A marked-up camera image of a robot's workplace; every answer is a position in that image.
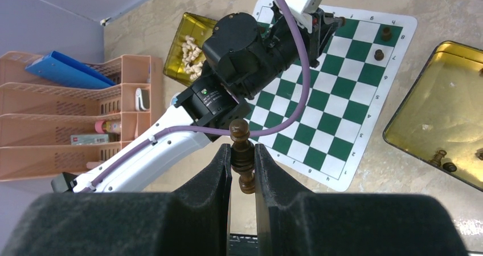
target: white square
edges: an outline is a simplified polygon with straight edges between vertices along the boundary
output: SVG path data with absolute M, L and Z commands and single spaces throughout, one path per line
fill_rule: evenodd
M 280 134 L 293 139 L 295 137 L 295 133 L 297 133 L 298 125 L 300 125 L 300 123 L 295 121 L 292 125 L 281 131 Z
M 376 87 L 365 83 L 357 82 L 350 95 L 350 100 L 369 106 L 376 93 Z
M 268 111 L 264 108 L 260 108 L 258 106 L 255 106 L 253 109 L 252 117 L 250 118 L 250 121 L 258 124 L 258 125 L 265 125 L 265 121 L 267 120 L 268 117 Z
M 277 138 L 277 134 L 274 133 L 272 135 L 260 136 L 258 138 L 258 142 L 264 144 L 269 148 L 273 148 L 273 144 L 275 143 L 275 138 Z
M 372 43 L 379 31 L 380 24 L 365 21 L 359 21 L 353 39 Z
M 270 111 L 285 116 L 285 113 L 288 108 L 288 104 L 290 104 L 290 100 L 280 97 L 278 95 L 273 98 L 272 106 L 270 107 Z
M 349 143 L 353 143 L 360 129 L 361 125 L 342 119 L 335 136 Z
M 320 69 L 322 68 L 322 64 L 324 63 L 324 60 L 325 60 L 325 57 L 327 56 L 326 53 L 322 53 L 322 55 L 320 55 L 318 58 L 317 58 L 317 61 L 319 62 L 318 66 L 316 68 L 312 68 L 314 70 L 317 70 L 317 71 L 320 71 Z
M 341 70 L 339 76 L 342 78 L 357 81 L 361 75 L 362 68 L 364 67 L 364 62 L 346 58 L 342 62 Z
M 304 114 L 300 119 L 300 123 L 307 125 L 309 127 L 312 127 L 314 129 L 317 129 L 318 123 L 322 118 L 322 114 L 323 114 L 322 111 L 306 106 L 304 110 Z
M 342 117 L 346 111 L 348 99 L 339 97 L 337 95 L 330 95 L 329 101 L 327 101 L 327 106 L 325 106 L 324 112 L 329 113 L 334 116 Z
M 310 142 L 310 147 L 323 153 L 328 153 L 332 141 L 334 141 L 333 135 L 316 130 L 312 142 Z
M 280 85 L 280 78 L 276 78 L 274 79 L 272 82 L 270 82 L 270 84 L 268 84 L 265 88 L 263 88 L 263 90 L 265 92 L 269 92 L 270 94 L 277 94 L 277 90 L 279 89 L 279 85 Z
M 257 101 L 258 101 L 258 98 L 260 97 L 260 93 L 256 94 L 252 100 L 248 100 L 247 99 L 247 102 L 252 104 L 252 105 L 256 105 Z
M 336 80 L 337 76 L 320 72 L 314 83 L 314 89 L 330 94 L 330 92 L 332 92 L 332 88 L 334 88 Z
M 309 146 L 293 140 L 290 148 L 288 149 L 287 156 L 300 162 L 304 162 L 307 151 L 309 151 Z
M 291 101 L 298 103 L 300 101 L 300 96 L 302 96 L 302 85 L 301 84 L 295 84 L 295 89 L 293 89 Z
M 280 78 L 295 83 L 297 82 L 301 73 L 302 66 L 292 64 L 285 72 L 282 73 Z
M 334 178 L 339 178 L 344 169 L 344 165 L 346 163 L 338 158 L 335 158 L 331 155 L 327 155 L 325 157 L 324 163 L 322 164 L 322 168 L 320 169 L 321 172 L 325 173 L 328 176 L 332 176 Z
M 381 61 L 377 61 L 374 58 L 374 54 L 376 53 L 376 50 L 377 49 L 382 50 L 382 53 L 384 53 L 384 58 Z M 366 63 L 370 63 L 370 64 L 377 65 L 377 66 L 381 66 L 381 67 L 387 66 L 387 63 L 389 62 L 389 59 L 391 59 L 391 54 L 392 54 L 392 50 L 393 49 L 394 48 L 392 48 L 390 46 L 373 44 L 371 46 L 371 50 L 369 51 L 369 55 L 366 58 Z
M 341 38 L 340 36 L 334 36 L 330 42 L 327 54 L 340 56 L 345 58 L 350 47 L 352 39 Z

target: blue folder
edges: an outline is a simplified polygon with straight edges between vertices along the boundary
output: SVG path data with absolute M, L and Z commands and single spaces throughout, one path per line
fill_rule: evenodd
M 116 85 L 84 63 L 56 51 L 37 59 L 25 70 L 65 87 L 105 89 Z

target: green square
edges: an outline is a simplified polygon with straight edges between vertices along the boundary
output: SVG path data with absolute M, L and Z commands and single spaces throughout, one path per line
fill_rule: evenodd
M 270 109 L 274 98 L 275 95 L 269 94 L 265 91 L 261 91 L 257 100 L 257 106 L 264 109 Z
M 287 107 L 287 111 L 285 112 L 285 117 L 290 117 L 290 115 L 293 114 L 293 112 L 295 111 L 295 108 L 297 107 L 297 102 L 295 101 L 290 101 L 288 103 L 288 107 Z M 298 118 L 297 118 L 297 122 L 300 122 L 300 119 L 302 118 L 302 115 L 300 115 Z
M 339 128 L 339 124 L 341 123 L 341 118 L 330 115 L 328 113 L 324 113 L 320 122 L 318 123 L 317 129 L 319 131 L 323 131 L 330 135 L 335 135 L 337 129 Z
M 367 110 L 369 110 L 369 106 L 349 100 L 343 118 L 358 124 L 362 124 L 366 118 Z
M 350 151 L 352 151 L 352 146 L 353 146 L 352 143 L 349 143 L 347 141 L 334 137 L 334 140 L 330 145 L 328 154 L 334 157 L 337 157 L 342 161 L 347 161 Z
M 355 84 L 355 81 L 345 78 L 337 78 L 334 87 L 332 88 L 331 94 L 340 96 L 345 99 L 349 99 L 352 91 L 354 90 Z
M 320 71 L 331 75 L 339 75 L 343 62 L 344 58 L 335 55 L 326 55 Z
M 286 155 L 291 144 L 292 139 L 278 133 L 277 137 L 275 138 L 275 142 L 273 143 L 272 149 Z
M 357 29 L 359 21 L 353 19 L 346 19 L 346 24 L 335 31 L 335 36 L 352 39 Z
M 372 86 L 379 86 L 380 80 L 384 75 L 385 68 L 372 64 L 364 64 L 358 82 L 366 83 Z
M 314 138 L 315 134 L 316 129 L 313 129 L 303 124 L 299 124 L 297 132 L 295 133 L 295 137 L 293 139 L 305 145 L 310 145 L 310 142 L 312 142 L 312 138 Z
M 323 152 L 320 152 L 314 148 L 309 148 L 307 154 L 305 155 L 304 164 L 313 169 L 320 170 L 326 156 L 327 155 Z
M 347 51 L 346 58 L 365 62 L 369 52 L 371 51 L 371 46 L 371 43 L 352 40 L 349 50 Z
M 248 105 L 250 106 L 250 113 L 248 113 L 247 116 L 245 116 L 245 119 L 250 120 L 252 118 L 253 109 L 255 109 L 255 105 L 250 103 L 248 103 Z
M 307 102 L 307 106 L 318 109 L 319 111 L 323 111 L 325 109 L 325 106 L 327 106 L 329 96 L 330 95 L 326 92 L 312 90 L 309 101 Z
M 250 131 L 261 131 L 263 129 L 263 126 L 260 126 L 253 121 L 250 121 L 248 125 L 250 126 Z
M 268 112 L 267 120 L 265 121 L 265 127 L 267 128 L 273 128 L 275 126 L 280 125 L 282 123 L 284 117 L 281 115 L 278 115 L 274 112 Z
M 281 96 L 283 98 L 291 99 L 294 89 L 295 89 L 295 83 L 289 82 L 285 79 L 280 79 L 280 84 L 279 84 L 279 88 L 277 90 L 277 95 Z
M 331 37 L 329 38 L 329 40 L 327 41 L 327 45 L 325 45 L 324 50 L 323 50 L 322 52 L 324 52 L 324 53 L 326 53 L 326 54 L 327 54 L 327 50 L 329 49 L 329 46 L 330 46 L 330 44 L 331 44 L 331 42 L 332 42 L 332 39 L 333 39 L 333 38 L 334 38 L 333 36 L 331 36 Z
M 382 30 L 385 27 L 389 27 L 391 29 L 392 37 L 389 41 L 383 41 L 382 38 L 381 38 Z M 403 31 L 403 28 L 399 27 L 399 26 L 381 25 L 379 27 L 379 31 L 376 35 L 376 38 L 374 39 L 374 43 L 394 47 L 394 46 L 396 46 L 396 43 L 398 42 L 399 38 L 401 38 L 403 40 L 402 35 L 401 35 L 402 31 Z
M 261 33 L 261 37 L 262 38 L 265 38 L 265 36 L 268 35 L 268 29 L 270 28 L 270 24 L 263 23 L 263 22 L 259 22 L 258 23 L 258 27 L 259 27 L 258 29 L 259 29 L 259 31 Z
M 317 71 L 317 70 L 310 69 L 310 87 L 311 88 L 314 87 L 314 84 L 316 83 L 316 80 L 317 80 L 319 73 L 320 72 Z M 300 75 L 298 76 L 297 84 L 302 85 L 302 73 L 300 73 Z

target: small box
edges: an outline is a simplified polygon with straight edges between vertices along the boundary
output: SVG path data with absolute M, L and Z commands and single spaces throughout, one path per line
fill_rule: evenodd
M 72 145 L 92 145 L 109 143 L 109 134 L 93 133 L 91 135 L 71 135 Z
M 213 28 L 218 21 L 200 15 L 192 13 L 184 13 L 181 22 L 179 23 L 178 30 L 174 36 L 173 43 L 169 49 L 169 53 L 166 58 L 164 66 L 164 74 L 170 78 L 180 82 L 185 86 L 192 84 L 190 80 L 190 74 L 185 73 L 185 64 L 183 63 L 183 51 L 182 45 L 185 42 L 185 36 L 189 35 L 195 39 L 195 44 L 199 47 L 203 46 L 203 43 L 213 33 Z M 196 59 L 195 64 L 202 62 L 206 59 L 204 53 Z

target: chess board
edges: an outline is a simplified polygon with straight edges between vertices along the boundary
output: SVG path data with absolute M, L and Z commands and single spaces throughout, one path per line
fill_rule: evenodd
M 273 25 L 273 0 L 258 0 L 253 16 L 261 26 Z M 310 95 L 305 111 L 289 128 L 255 137 L 278 162 L 345 191 L 361 161 L 382 105 L 416 30 L 405 15 L 321 6 L 347 19 L 310 70 Z M 390 27 L 392 38 L 381 39 Z M 384 58 L 374 58 L 376 50 Z M 249 103 L 250 130 L 274 127 L 294 111 L 302 91 L 300 61 L 277 77 Z

